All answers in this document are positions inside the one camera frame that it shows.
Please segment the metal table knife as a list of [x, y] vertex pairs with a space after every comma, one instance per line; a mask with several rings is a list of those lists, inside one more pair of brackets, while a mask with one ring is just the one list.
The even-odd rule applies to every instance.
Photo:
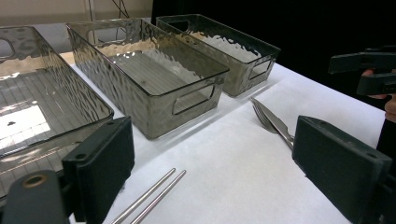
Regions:
[[272, 111], [270, 111], [265, 105], [263, 105], [255, 98], [251, 97], [250, 101], [252, 103], [252, 106], [253, 104], [256, 104], [259, 107], [260, 111], [264, 114], [265, 117], [268, 118], [268, 120], [275, 127], [275, 129], [277, 130], [277, 134], [279, 134], [283, 138], [283, 140], [290, 149], [293, 149], [294, 136], [289, 133], [289, 129], [287, 125], [279, 117], [277, 117]]

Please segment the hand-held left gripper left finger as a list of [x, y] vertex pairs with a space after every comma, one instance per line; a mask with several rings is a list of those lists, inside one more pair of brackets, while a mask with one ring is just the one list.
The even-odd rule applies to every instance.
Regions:
[[62, 164], [65, 180], [77, 193], [76, 221], [102, 224], [134, 167], [131, 119], [105, 123], [66, 155]]

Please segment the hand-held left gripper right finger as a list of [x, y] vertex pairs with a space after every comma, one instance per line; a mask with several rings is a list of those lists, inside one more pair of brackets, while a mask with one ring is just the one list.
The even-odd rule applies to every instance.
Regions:
[[393, 160], [329, 122], [300, 116], [292, 158], [352, 224], [393, 224]]

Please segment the smoky clear plastic bin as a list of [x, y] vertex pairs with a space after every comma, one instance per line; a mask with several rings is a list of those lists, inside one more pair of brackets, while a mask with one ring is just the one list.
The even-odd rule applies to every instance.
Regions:
[[0, 201], [62, 158], [114, 111], [32, 26], [0, 28]]
[[280, 48], [201, 14], [161, 16], [156, 25], [226, 65], [223, 90], [236, 97], [269, 77]]
[[215, 108], [229, 68], [141, 19], [66, 25], [78, 68], [148, 139]]

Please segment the metal fork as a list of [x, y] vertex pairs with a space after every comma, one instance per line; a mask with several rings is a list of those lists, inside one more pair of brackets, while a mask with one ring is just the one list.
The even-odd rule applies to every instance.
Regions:
[[263, 128], [270, 133], [277, 133], [275, 127], [268, 120], [268, 118], [264, 116], [264, 114], [260, 111], [259, 107], [256, 104], [253, 104], [253, 109], [259, 121], [262, 123]]

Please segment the metal chopstick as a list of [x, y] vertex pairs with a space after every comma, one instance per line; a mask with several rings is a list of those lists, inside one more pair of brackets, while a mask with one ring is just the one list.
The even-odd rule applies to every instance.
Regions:
[[141, 224], [148, 214], [165, 198], [165, 196], [178, 184], [185, 176], [186, 170], [177, 175], [154, 199], [150, 202], [130, 224]]
[[175, 168], [169, 170], [154, 185], [146, 190], [139, 198], [131, 203], [123, 212], [121, 212], [110, 224], [121, 224], [132, 212], [144, 202], [155, 190], [157, 190], [174, 172]]

